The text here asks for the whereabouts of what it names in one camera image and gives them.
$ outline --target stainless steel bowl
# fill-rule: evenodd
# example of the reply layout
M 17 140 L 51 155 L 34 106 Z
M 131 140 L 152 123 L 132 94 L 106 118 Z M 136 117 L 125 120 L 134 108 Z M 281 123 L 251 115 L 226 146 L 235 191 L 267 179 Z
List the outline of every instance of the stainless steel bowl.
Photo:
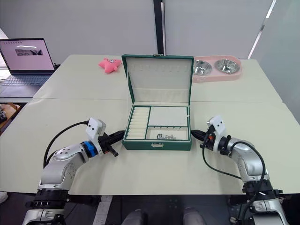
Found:
M 194 62 L 193 74 L 199 76 L 208 75 L 212 70 L 211 65 L 208 62 L 202 60 L 196 60 Z
M 226 74 L 234 74 L 240 70 L 240 66 L 236 62 L 226 59 L 216 61 L 215 67 Z

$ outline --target black pole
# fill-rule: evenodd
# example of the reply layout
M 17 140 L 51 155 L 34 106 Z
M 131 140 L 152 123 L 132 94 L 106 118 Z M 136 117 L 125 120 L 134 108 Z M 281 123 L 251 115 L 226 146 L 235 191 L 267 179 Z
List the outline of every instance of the black pole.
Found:
M 163 44 L 163 21 L 161 14 L 162 0 L 153 0 L 154 16 L 155 16 L 155 29 L 156 29 L 156 42 L 158 54 L 164 54 Z

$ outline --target pink plush toy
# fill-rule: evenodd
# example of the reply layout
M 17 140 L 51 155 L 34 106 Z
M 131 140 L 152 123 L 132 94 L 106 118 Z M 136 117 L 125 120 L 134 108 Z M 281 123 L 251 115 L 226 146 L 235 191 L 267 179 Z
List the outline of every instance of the pink plush toy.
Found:
M 118 66 L 121 65 L 121 60 L 103 59 L 98 65 L 104 68 L 104 71 L 109 74 L 112 71 L 118 70 Z

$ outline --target laptop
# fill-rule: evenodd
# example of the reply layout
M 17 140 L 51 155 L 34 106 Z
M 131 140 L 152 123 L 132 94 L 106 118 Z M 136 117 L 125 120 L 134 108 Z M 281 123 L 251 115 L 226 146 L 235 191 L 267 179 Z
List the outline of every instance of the laptop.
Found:
M 1 39 L 0 53 L 11 74 L 0 98 L 31 98 L 54 72 L 43 38 Z

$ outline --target blue ring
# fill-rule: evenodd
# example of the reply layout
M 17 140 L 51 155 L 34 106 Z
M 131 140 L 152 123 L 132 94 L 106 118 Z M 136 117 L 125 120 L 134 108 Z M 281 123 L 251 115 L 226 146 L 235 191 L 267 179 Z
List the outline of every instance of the blue ring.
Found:
M 87 141 L 84 141 L 83 143 L 85 143 L 86 146 L 88 147 L 88 150 L 90 151 L 90 155 L 92 157 L 94 157 L 96 155 L 95 152 L 94 152 L 94 147 Z

